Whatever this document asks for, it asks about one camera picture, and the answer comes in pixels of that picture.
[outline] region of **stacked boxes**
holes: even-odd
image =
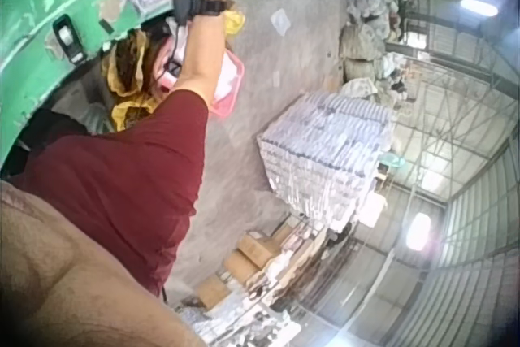
[[[327,226],[348,222],[390,149],[394,111],[331,93],[305,95],[259,138],[275,194]]]

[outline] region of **concrete floor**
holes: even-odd
[[[245,78],[233,114],[210,121],[197,215],[167,284],[170,301],[217,271],[245,231],[278,225],[288,208],[270,191],[255,137],[302,93],[340,83],[345,0],[236,0],[236,8],[247,18],[232,41]],[[285,37],[270,20],[280,8],[292,24]]]

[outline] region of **green machine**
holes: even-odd
[[[87,59],[103,44],[124,37],[146,20],[169,11],[165,4],[146,16],[126,2],[110,29],[100,24],[103,0],[2,0],[0,2],[0,167],[33,112],[76,67],[53,51],[53,24],[68,15]]]

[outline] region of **maroon t-shirt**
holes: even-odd
[[[177,91],[125,132],[59,139],[12,183],[54,206],[158,296],[195,214],[207,120],[198,95]]]

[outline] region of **woman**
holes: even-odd
[[[203,345],[157,296],[194,214],[223,54],[223,17],[195,17],[177,88],[153,116],[108,137],[63,137],[15,187],[2,182],[4,337]]]

